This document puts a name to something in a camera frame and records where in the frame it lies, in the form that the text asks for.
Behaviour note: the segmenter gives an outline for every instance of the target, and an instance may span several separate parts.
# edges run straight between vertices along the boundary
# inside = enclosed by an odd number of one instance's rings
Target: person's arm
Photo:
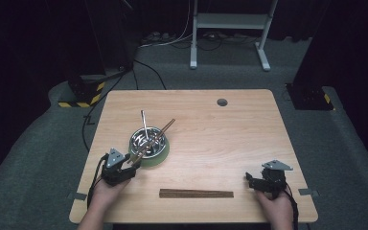
[[[130,180],[127,180],[116,186],[110,186],[103,180],[100,180],[95,186],[91,203],[84,217],[82,218],[78,229],[103,229],[106,211],[110,208],[110,206],[118,197],[119,193],[129,183],[129,181]]]
[[[280,192],[279,196],[273,200],[267,198],[261,191],[255,190],[255,192],[272,229],[292,230],[293,211],[285,192]]]

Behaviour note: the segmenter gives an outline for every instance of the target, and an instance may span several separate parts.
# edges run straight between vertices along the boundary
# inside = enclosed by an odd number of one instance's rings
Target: human hand
[[[109,207],[115,202],[119,193],[130,182],[126,180],[115,186],[108,185],[103,179],[97,179],[97,185],[94,188],[90,207],[97,209],[98,211],[106,212]]]
[[[281,191],[276,199],[269,199],[262,191],[255,190],[264,215],[275,230],[292,230],[293,211],[289,197]]]

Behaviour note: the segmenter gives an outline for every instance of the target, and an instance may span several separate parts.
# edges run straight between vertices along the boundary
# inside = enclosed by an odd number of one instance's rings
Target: white cable
[[[178,41],[181,41],[181,40],[184,40],[184,39],[187,39],[188,37],[190,37],[192,34],[184,37],[184,38],[181,38],[185,32],[187,31],[187,27],[188,27],[188,23],[190,21],[190,12],[191,12],[191,5],[190,5],[190,2],[191,0],[188,0],[188,13],[187,13],[187,23],[185,24],[185,28],[184,28],[184,31],[183,33],[181,34],[181,36],[179,38],[177,38],[176,40],[173,40],[173,41],[170,41],[170,42],[166,42],[166,43],[159,43],[159,44],[148,44],[148,45],[141,45],[139,46],[138,48],[143,48],[143,47],[149,47],[149,46],[162,46],[162,45],[170,45],[170,44],[173,44],[175,42],[178,42]]]

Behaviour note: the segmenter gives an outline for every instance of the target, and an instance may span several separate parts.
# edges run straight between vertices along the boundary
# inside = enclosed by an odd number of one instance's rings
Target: wooden table
[[[217,104],[219,99],[227,106]],[[106,222],[220,223],[266,222],[245,172],[262,178],[262,164],[277,159],[286,172],[300,211],[300,222],[317,213],[285,125],[268,90],[112,91],[82,173],[78,193],[87,194],[100,158],[115,148],[127,153],[131,134],[142,127],[167,130],[170,153],[161,164],[140,168],[109,211]],[[160,189],[232,191],[233,198],[159,198]],[[86,200],[75,200],[70,220],[80,222]]]

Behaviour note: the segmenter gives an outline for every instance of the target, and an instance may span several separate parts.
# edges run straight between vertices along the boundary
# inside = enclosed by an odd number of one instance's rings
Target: metal spoon
[[[148,128],[146,127],[146,117],[145,117],[145,111],[142,110],[142,122],[143,122],[143,126],[145,127],[145,133],[146,133],[146,139],[149,140],[149,136],[148,136]]]

